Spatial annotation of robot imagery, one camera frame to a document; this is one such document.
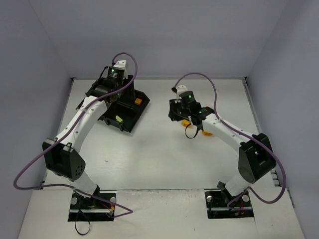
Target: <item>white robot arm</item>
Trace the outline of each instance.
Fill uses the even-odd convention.
[[[85,114],[71,133],[55,148],[44,155],[47,169],[53,171],[58,176],[64,177],[70,185],[85,193],[98,195],[99,187],[85,172],[85,161],[79,155],[82,143],[93,125],[107,111],[109,106],[120,97],[120,94],[96,101],[88,109],[87,106],[100,95],[104,95],[121,87],[123,80],[127,79],[127,77],[127,62],[125,60],[117,61],[115,65],[109,68],[108,77],[106,79],[100,77],[96,81],[95,94],[97,95],[86,96],[68,126],[64,128],[54,140],[47,138],[42,145],[43,150],[45,150],[54,144],[55,141],[63,137],[75,124],[82,112],[85,111]]]
[[[266,173],[276,166],[274,158],[263,148],[226,127],[221,120],[238,131],[244,130],[234,126],[222,118],[216,117],[214,110],[202,107],[196,102],[193,92],[186,86],[176,88],[176,99],[169,101],[169,118],[172,121],[189,120],[197,127],[197,130],[210,132],[231,146],[239,155],[238,172],[226,184],[219,183],[217,187],[235,197],[248,186],[255,183]],[[249,132],[245,134],[252,136],[271,149],[266,135],[254,135]]]

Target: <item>orange block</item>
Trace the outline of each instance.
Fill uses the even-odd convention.
[[[141,99],[139,99],[139,98],[136,98],[136,100],[135,100],[135,105],[140,106],[140,105],[141,105],[141,103],[142,103],[142,100],[141,100]]]
[[[187,127],[189,125],[189,121],[183,119],[182,122],[181,122],[181,125],[184,126],[184,127]]]
[[[205,136],[212,136],[213,134],[212,133],[209,133],[207,131],[202,131],[202,134],[205,135]]]

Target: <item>screw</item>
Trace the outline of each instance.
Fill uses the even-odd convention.
[[[208,203],[210,203],[211,201],[213,200],[213,197],[212,196],[207,196],[206,197],[206,201],[208,202]]]
[[[71,199],[71,204],[75,205],[78,202],[78,199],[76,197]]]
[[[116,198],[115,198],[115,197],[111,197],[111,198],[110,198],[110,202],[111,202],[111,203],[116,203]]]
[[[249,202],[249,197],[247,195],[243,195],[241,198],[244,202]]]

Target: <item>red wire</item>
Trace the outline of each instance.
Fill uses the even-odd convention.
[[[243,208],[244,208],[244,204],[243,204],[243,202],[240,202],[239,207],[240,207],[241,209],[243,209]]]
[[[105,204],[103,204],[103,203],[101,203],[104,207],[106,207],[107,209],[109,209],[109,207],[108,206],[106,206]]]

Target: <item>white wall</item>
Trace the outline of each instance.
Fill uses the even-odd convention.
[[[288,0],[30,0],[71,76],[128,51],[139,77],[247,76]]]
[[[56,49],[27,0],[0,1],[0,238],[17,238],[31,191],[16,174],[57,133],[70,88]],[[21,178],[39,185],[43,160]]]
[[[248,79],[307,239],[318,239],[319,1],[290,0]]]

